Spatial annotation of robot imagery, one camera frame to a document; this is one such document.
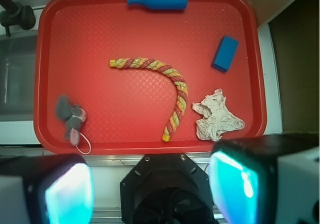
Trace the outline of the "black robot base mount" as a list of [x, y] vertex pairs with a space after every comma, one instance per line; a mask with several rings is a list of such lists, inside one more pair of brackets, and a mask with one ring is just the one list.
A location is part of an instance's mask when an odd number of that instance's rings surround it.
[[119, 185], [123, 223], [218, 223], [209, 176], [185, 154], [145, 155]]

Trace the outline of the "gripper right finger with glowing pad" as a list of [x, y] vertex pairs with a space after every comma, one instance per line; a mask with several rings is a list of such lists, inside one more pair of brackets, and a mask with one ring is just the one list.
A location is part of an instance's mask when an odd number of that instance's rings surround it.
[[319, 223], [317, 134], [221, 140], [208, 166], [213, 202], [227, 223]]

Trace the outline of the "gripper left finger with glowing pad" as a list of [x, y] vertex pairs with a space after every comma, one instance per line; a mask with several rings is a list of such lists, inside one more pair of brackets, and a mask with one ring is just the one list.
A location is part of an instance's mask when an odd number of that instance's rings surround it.
[[90, 223], [94, 178], [78, 154], [1, 157], [1, 223]]

